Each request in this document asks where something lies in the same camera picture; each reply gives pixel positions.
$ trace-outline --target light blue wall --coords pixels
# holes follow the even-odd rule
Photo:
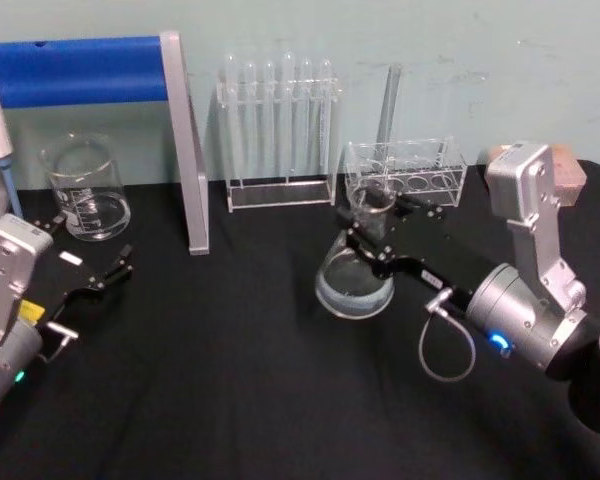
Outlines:
[[[487,145],[560,142],[600,163],[600,0],[0,0],[0,41],[166,29],[182,33],[203,139],[223,54],[254,44],[332,59],[343,142],[374,140],[387,66],[402,62],[394,139],[452,133],[468,162]],[[41,186],[35,152],[56,130],[94,124],[120,137],[126,183],[170,178],[164,106],[89,108],[10,112],[20,185]]]

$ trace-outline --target cable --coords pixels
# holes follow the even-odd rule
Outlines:
[[[473,337],[471,336],[469,331],[466,329],[466,327],[464,325],[462,325],[460,322],[458,322],[455,318],[452,318],[449,315],[446,315],[446,316],[441,315],[442,318],[444,318],[447,322],[449,322],[453,327],[458,329],[458,331],[460,331],[460,333],[462,333],[465,336],[465,338],[467,339],[467,342],[469,343],[469,349],[471,350],[471,360],[469,362],[469,366],[467,367],[467,369],[464,372],[462,372],[460,375],[457,375],[455,377],[443,377],[442,375],[438,375],[433,370],[431,370],[431,368],[429,368],[429,365],[427,364],[427,361],[424,358],[424,338],[427,334],[427,330],[429,329],[429,323],[431,322],[431,319],[433,318],[433,316],[434,316],[434,313],[431,313],[429,315],[429,318],[427,319],[426,323],[424,324],[424,327],[422,327],[422,333],[420,334],[420,340],[418,341],[418,358],[420,359],[420,365],[422,365],[422,369],[426,372],[427,375],[429,375],[431,378],[433,378],[435,380],[438,380],[439,382],[454,383],[454,382],[459,382],[460,380],[464,380],[473,371],[473,367],[476,364],[475,341],[473,340]]]

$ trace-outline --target white label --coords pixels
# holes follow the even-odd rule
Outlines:
[[[427,272],[426,270],[422,270],[422,279],[433,285],[435,288],[437,288],[438,290],[440,290],[442,288],[442,280],[440,280],[438,277],[436,277],[435,275],[432,275],[431,273]]]
[[[76,267],[82,265],[82,259],[80,257],[76,257],[75,255],[70,254],[69,252],[62,252],[60,254],[60,258],[65,262],[73,263]]]

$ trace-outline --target metal bracket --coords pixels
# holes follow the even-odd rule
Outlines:
[[[562,317],[584,305],[586,288],[560,256],[553,157],[549,145],[516,143],[487,168],[494,215],[513,233],[520,277]]]

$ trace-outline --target blue bar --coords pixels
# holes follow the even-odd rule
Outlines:
[[[0,43],[3,108],[166,100],[160,37]]]

